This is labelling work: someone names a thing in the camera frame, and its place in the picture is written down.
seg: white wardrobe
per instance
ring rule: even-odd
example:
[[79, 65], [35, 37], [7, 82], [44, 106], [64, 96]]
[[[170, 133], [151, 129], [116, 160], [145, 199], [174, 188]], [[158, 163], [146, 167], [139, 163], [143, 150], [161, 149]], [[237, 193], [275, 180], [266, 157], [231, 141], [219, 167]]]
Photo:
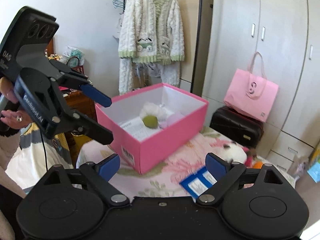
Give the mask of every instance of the white wardrobe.
[[[320, 0], [214, 0], [203, 97], [206, 125], [237, 68], [262, 54], [268, 80], [279, 85], [257, 152], [287, 170], [320, 138]], [[254, 73], [260, 73], [259, 62]]]

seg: orange object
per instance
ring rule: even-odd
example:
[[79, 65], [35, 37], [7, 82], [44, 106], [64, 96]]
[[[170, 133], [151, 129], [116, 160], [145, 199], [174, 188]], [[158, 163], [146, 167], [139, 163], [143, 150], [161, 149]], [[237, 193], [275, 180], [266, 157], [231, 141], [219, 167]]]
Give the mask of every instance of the orange object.
[[262, 161], [257, 161], [254, 165], [253, 165], [253, 168], [254, 169], [261, 169], [263, 165], [263, 162]]

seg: green ball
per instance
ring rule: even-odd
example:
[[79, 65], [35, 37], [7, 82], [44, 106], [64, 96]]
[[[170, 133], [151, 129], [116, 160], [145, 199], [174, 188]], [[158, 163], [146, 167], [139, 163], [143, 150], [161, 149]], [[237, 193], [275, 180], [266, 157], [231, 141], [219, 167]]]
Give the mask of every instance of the green ball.
[[158, 127], [158, 118], [154, 115], [147, 115], [142, 119], [142, 121], [148, 128], [155, 129]]

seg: bag handle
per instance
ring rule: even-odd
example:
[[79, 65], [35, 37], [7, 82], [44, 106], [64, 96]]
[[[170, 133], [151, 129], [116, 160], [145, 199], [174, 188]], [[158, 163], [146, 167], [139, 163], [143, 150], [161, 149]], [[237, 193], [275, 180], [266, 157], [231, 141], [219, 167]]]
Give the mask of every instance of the bag handle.
[[69, 61], [70, 61], [71, 59], [73, 59], [73, 58], [76, 58], [76, 59], [78, 60], [78, 65], [77, 65], [76, 67], [79, 67], [79, 66], [80, 66], [80, 60], [79, 60], [79, 58], [76, 57], [76, 56], [73, 56], [73, 57], [71, 57], [71, 58], [68, 60], [67, 66], [68, 66], [68, 64], [69, 64]]
[[[260, 56], [261, 58], [261, 77], [263, 78], [263, 84], [262, 84], [262, 88], [260, 89], [260, 93], [255, 93], [256, 90], [255, 88], [257, 87], [257, 83], [256, 82], [250, 82], [250, 77], [252, 76], [252, 72], [253, 72], [253, 68], [254, 68], [254, 63], [255, 63], [255, 59], [257, 57], [257, 55]], [[267, 84], [267, 77], [266, 77], [266, 74], [264, 72], [264, 62], [263, 62], [263, 58], [262, 58], [262, 55], [260, 54], [260, 52], [256, 51], [254, 54], [253, 54], [253, 57], [252, 57], [252, 60], [251, 60], [251, 63], [250, 65], [248, 66], [248, 72], [249, 72], [249, 77], [248, 77], [248, 85], [247, 85], [247, 91], [246, 91], [246, 94], [249, 98], [253, 99], [253, 100], [257, 100], [261, 97], [265, 87], [266, 87], [266, 84]]]

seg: floral tablecloth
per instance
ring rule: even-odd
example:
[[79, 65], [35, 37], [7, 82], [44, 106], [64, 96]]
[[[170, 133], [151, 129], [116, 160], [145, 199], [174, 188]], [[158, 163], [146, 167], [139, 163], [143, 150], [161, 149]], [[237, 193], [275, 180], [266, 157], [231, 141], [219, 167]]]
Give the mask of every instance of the floral tablecloth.
[[[223, 149], [223, 144], [230, 143], [230, 141], [217, 131], [204, 127], [199, 134], [146, 174], [140, 175], [124, 160], [121, 160], [119, 171], [109, 182], [131, 201], [135, 196], [189, 196], [190, 194], [179, 185], [179, 182], [205, 165], [205, 156], [208, 152], [218, 155]], [[98, 163], [113, 153], [110, 147], [90, 141], [81, 148], [77, 168], [87, 161]], [[294, 179], [287, 173], [279, 171], [294, 187]]]

